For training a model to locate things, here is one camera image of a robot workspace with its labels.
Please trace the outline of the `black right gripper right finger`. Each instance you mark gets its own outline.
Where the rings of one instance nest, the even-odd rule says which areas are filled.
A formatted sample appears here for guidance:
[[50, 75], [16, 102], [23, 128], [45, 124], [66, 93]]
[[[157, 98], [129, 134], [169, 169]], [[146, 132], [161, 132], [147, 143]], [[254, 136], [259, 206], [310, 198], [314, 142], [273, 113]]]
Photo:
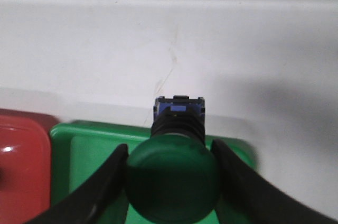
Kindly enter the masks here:
[[222, 140], [211, 144], [224, 201], [251, 223], [337, 223], [288, 196], [248, 166]]

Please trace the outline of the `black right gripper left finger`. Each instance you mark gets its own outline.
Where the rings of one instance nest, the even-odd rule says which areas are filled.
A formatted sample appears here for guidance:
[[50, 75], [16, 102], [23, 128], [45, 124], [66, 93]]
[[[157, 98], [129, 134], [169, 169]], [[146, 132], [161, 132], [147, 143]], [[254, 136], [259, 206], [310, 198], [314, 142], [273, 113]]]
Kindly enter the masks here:
[[127, 158], [127, 144], [118, 145], [76, 190], [27, 223], [95, 223], [123, 190]]

